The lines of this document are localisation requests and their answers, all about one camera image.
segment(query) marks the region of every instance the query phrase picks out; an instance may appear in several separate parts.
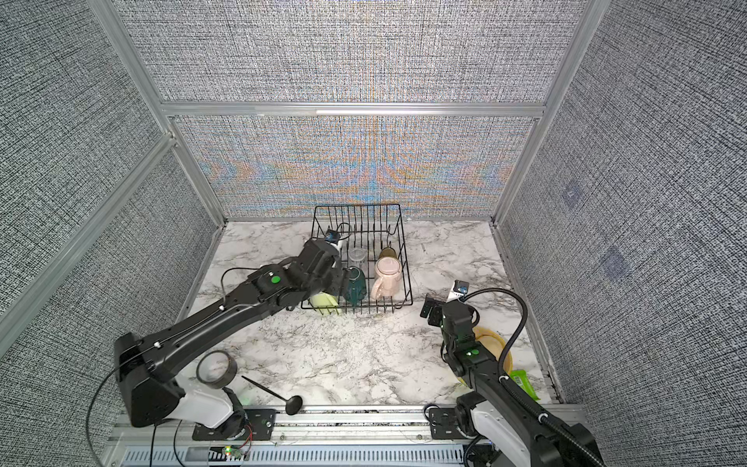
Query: pink mug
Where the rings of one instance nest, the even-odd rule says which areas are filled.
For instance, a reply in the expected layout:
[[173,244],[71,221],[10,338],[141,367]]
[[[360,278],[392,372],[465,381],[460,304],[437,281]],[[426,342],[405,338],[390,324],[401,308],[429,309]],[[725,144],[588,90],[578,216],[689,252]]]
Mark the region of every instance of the pink mug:
[[390,256],[384,256],[376,262],[376,282],[371,287],[371,298],[393,297],[400,290],[402,265]]

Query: roll of tape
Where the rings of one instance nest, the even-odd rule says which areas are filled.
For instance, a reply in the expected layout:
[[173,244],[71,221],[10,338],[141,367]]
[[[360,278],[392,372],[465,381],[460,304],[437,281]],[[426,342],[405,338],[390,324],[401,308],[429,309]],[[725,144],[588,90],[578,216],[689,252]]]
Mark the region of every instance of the roll of tape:
[[238,365],[226,351],[213,350],[197,364],[197,379],[213,389],[227,386],[238,373]]

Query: clear plastic cup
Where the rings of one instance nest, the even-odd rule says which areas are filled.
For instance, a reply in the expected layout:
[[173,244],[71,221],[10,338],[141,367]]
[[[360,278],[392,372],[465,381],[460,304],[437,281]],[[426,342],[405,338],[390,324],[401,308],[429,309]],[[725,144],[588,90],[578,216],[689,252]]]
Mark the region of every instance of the clear plastic cup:
[[350,248],[347,251],[347,266],[355,266],[360,270],[365,270],[368,260],[368,250],[364,248]]

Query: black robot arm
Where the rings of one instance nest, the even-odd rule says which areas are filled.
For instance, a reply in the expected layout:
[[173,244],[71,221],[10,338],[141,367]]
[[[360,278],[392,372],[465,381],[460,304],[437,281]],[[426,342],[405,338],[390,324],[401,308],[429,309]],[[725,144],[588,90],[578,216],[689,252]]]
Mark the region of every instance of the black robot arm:
[[[526,316],[523,300],[520,304]],[[444,361],[474,390],[457,399],[456,414],[462,431],[469,436],[478,434],[472,412],[487,401],[526,447],[532,467],[603,466],[594,436],[582,424],[568,426],[545,410],[499,368],[502,365],[475,339],[472,330],[475,311],[460,300],[444,303],[427,298],[421,312],[429,324],[441,328]],[[518,458],[526,455],[519,451],[515,450]]]
[[309,240],[297,257],[260,267],[225,298],[189,318],[142,338],[132,333],[118,338],[114,363],[126,363],[115,374],[132,425],[145,427],[168,417],[185,396],[174,377],[229,335],[319,292],[337,295],[343,270],[335,265],[334,246]]

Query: vent grille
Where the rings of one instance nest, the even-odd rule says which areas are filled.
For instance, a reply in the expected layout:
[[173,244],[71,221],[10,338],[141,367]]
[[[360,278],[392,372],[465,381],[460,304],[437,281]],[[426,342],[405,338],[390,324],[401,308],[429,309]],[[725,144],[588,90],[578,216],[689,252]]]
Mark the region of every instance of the vent grille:
[[[254,446],[243,461],[227,460],[208,447],[178,448],[186,466],[204,466],[209,455],[210,466],[444,466],[461,465],[462,445],[433,446]],[[149,446],[127,448],[122,467],[147,466]],[[153,450],[153,465],[178,466],[171,447]]]

